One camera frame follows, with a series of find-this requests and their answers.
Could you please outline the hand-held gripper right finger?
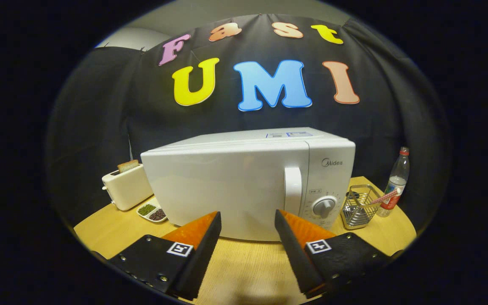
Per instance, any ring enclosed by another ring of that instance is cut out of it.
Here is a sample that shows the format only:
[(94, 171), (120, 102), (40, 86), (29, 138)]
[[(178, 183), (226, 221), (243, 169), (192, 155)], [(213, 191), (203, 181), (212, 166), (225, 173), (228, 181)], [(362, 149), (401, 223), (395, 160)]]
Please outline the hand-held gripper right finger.
[(300, 291), (307, 299), (361, 284), (393, 259), (354, 233), (334, 234), (285, 210), (274, 226)]

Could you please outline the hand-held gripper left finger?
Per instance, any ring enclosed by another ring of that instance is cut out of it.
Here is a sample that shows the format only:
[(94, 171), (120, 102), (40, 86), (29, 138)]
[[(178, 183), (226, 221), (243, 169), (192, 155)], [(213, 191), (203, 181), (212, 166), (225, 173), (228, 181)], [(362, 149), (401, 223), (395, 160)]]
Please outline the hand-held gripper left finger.
[(193, 300), (221, 229), (221, 213), (213, 211), (163, 237), (145, 234), (108, 262), (157, 293)]

